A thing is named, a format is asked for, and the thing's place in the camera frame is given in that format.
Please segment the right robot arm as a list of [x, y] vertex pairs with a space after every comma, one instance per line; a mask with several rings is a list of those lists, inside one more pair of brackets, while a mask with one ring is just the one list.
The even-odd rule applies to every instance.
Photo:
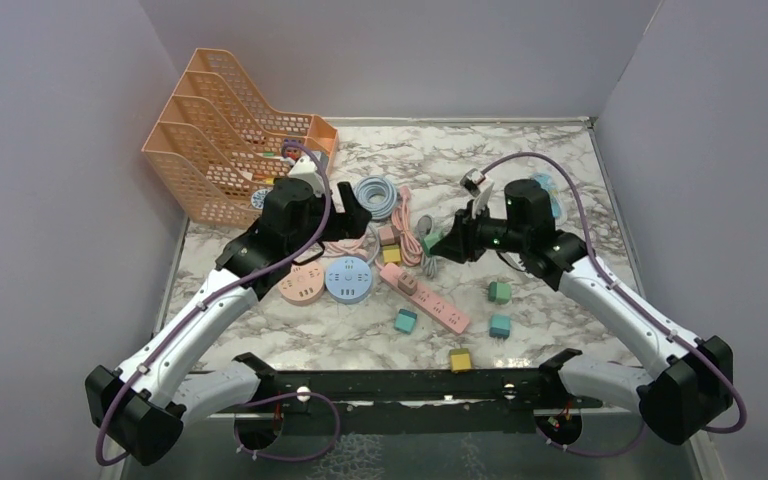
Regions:
[[539, 398], [560, 407], [589, 397], [638, 413], [660, 439], [680, 445], [734, 402], [733, 351], [667, 319], [589, 255], [577, 235], [555, 225], [547, 191], [532, 179], [504, 188], [506, 216], [491, 217], [493, 183], [478, 172], [461, 181], [472, 198], [430, 252], [460, 264], [486, 251], [518, 255], [525, 271], [589, 311], [638, 359], [637, 368], [566, 349], [540, 365]]

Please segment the pink plug adapter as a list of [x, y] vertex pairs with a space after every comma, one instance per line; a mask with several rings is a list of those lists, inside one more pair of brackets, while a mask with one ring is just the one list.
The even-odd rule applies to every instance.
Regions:
[[394, 245], [399, 242], [400, 234], [393, 225], [379, 227], [377, 233], [382, 246]]

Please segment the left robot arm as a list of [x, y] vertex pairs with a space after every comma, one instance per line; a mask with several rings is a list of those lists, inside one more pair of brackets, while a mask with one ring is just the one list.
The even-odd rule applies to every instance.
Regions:
[[224, 247], [184, 309], [117, 367], [98, 365], [87, 375], [99, 465], [112, 466], [127, 456], [151, 465], [188, 424], [239, 402], [254, 411], [270, 405], [273, 382], [245, 365], [210, 374], [190, 390], [182, 385], [220, 334], [257, 306], [298, 256], [316, 244], [365, 234], [370, 212], [350, 183], [338, 183], [337, 190], [341, 211], [330, 191], [318, 194], [305, 180], [277, 180], [259, 217]]

